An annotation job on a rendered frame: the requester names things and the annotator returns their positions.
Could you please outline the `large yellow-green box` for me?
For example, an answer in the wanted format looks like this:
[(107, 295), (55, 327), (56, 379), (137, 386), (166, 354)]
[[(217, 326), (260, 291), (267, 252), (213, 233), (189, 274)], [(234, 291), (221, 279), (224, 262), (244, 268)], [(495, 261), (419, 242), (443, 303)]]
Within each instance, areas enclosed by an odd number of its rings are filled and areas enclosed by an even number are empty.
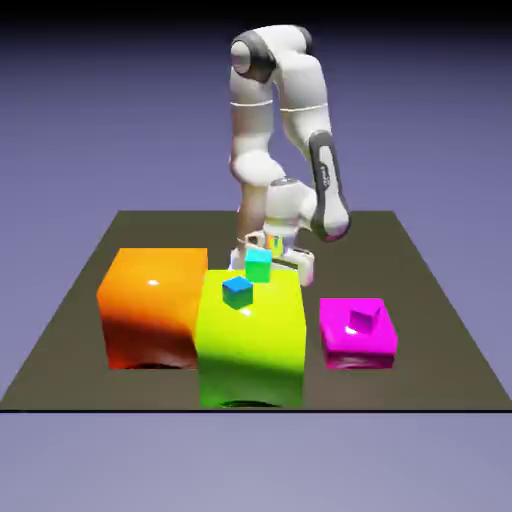
[(200, 406), (299, 408), (307, 327), (298, 275), (273, 270), (268, 283), (253, 285), (253, 302), (235, 309), (223, 299), (223, 284), (242, 274), (209, 270), (204, 276), (194, 338)]

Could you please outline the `large magenta box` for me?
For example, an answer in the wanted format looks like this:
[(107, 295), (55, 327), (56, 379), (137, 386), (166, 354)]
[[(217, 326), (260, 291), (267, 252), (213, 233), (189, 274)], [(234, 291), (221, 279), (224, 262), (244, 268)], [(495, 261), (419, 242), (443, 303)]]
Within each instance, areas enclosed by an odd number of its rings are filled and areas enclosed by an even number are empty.
[[(350, 310), (377, 305), (380, 318), (371, 334), (348, 327)], [(321, 298), (319, 327), (328, 369), (391, 369), (398, 336), (382, 298)]]

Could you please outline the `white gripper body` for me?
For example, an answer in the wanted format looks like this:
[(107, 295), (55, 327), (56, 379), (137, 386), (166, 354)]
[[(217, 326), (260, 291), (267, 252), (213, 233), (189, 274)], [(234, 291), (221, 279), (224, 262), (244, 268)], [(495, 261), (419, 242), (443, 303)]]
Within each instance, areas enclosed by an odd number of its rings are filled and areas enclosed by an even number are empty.
[(287, 248), (283, 254), (272, 257), (275, 268), (295, 271), (302, 287), (308, 287), (313, 283), (314, 263), (314, 254), (298, 247)]

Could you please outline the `small blue cube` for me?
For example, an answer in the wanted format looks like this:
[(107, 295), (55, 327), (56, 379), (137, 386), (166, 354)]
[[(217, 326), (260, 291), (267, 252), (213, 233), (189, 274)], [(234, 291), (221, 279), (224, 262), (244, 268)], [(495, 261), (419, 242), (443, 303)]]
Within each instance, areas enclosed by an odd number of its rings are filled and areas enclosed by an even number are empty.
[(243, 276), (236, 276), (222, 283), (223, 301), (232, 309), (239, 310), (253, 303), (253, 283)]

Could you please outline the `large orange box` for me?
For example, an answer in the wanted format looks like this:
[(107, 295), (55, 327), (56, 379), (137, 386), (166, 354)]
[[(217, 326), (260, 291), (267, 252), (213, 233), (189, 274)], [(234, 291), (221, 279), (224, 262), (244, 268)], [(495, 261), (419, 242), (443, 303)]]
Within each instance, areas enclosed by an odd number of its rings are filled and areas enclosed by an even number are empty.
[(205, 248), (121, 248), (96, 298), (111, 369), (195, 369)]

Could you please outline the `small teal cube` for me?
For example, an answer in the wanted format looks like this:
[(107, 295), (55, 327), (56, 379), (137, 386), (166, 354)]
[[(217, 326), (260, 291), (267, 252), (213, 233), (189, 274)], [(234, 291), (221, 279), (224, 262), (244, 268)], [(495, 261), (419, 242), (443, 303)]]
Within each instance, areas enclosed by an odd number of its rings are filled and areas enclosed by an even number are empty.
[(268, 283), (272, 267), (272, 251), (247, 248), (245, 253), (245, 277), (253, 283)]

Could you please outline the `small magenta cube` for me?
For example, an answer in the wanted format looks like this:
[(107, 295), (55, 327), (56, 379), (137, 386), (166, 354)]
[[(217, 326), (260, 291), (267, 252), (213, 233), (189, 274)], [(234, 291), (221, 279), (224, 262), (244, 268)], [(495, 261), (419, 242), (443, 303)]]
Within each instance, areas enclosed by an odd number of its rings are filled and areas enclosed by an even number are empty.
[(380, 318), (380, 307), (377, 305), (353, 307), (349, 314), (348, 327), (357, 333), (371, 334)]

